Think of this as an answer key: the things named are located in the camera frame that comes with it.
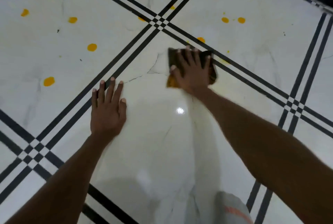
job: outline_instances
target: orange spot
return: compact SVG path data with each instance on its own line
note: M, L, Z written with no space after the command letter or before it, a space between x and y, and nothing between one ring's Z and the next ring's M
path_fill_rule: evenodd
M76 23L77 20L78 20L77 17L70 17L70 18L68 19L68 22L69 22L69 23Z
M44 79L44 86L49 87L52 86L56 81L54 80L54 77L48 77Z
M97 49L97 45L96 44L90 44L90 45L88 45L87 49L89 51L93 52Z
M244 17L239 17L238 22L239 23L245 23L245 18Z
M198 37L198 40L200 40L201 42L205 43L205 39L203 37Z
M222 17L222 22L224 22L224 23L228 23L229 22L229 19L228 18L226 18L226 17Z
M29 15L29 11L27 9L23 9L21 16L27 16Z

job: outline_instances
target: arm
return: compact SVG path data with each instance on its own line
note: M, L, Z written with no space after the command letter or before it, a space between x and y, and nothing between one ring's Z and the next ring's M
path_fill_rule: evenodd
M47 181L47 183L6 224L75 224L84 204L89 181L104 148L117 136L126 121L126 100L119 98L120 82L115 79L104 95L105 82L92 94L91 132L82 147Z
M183 78L171 68L178 84L209 109L251 174L304 223L332 222L333 171L289 133L210 90L209 58L204 69L198 53L187 58L189 65L180 56Z

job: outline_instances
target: marble floor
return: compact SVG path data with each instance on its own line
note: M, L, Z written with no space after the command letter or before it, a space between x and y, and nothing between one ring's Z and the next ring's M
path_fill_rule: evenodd
M312 0L0 0L0 223L90 134L90 95L125 83L127 122L79 223L211 223L239 197L255 223L301 223L260 185L211 114L165 87L167 49L214 51L211 88L333 168L333 17Z

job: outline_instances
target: black square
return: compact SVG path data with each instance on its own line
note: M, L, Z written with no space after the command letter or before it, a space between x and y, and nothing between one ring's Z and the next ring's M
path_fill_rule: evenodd
M37 154L34 159L36 160L36 162L38 163L40 160L42 160L43 156L41 154Z
M35 147L35 150L38 151L38 152L40 152L43 148L44 148L44 145L41 144L41 143L39 143L39 144L37 144L37 146Z
M301 109L300 107L297 108L297 112L302 113L303 109Z
M29 155L27 155L27 156L23 159L23 161L24 161L26 164L30 163L31 160L32 160L32 157L29 156Z
M29 154L32 150L33 150L33 147L29 144L29 145L25 148L24 151L25 151L27 154Z

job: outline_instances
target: white square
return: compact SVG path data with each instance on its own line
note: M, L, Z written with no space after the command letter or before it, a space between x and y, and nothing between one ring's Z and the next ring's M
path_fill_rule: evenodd
M25 153L24 151L21 152L21 154L19 154L19 159L23 160L25 157L27 156L27 153Z
M32 147L36 147L39 142L36 139L33 139L33 141L30 143Z
M32 160L30 161L30 163L28 163L28 166L29 166L31 169L35 168L36 165L37 165L37 162L36 162L34 159L32 159Z
M38 154L38 151L36 151L35 149L33 149L32 151L30 151L29 156L31 156L32 158L34 158L37 154Z
M44 147L39 153L42 154L43 156L45 156L46 154L48 154L49 149L47 147Z

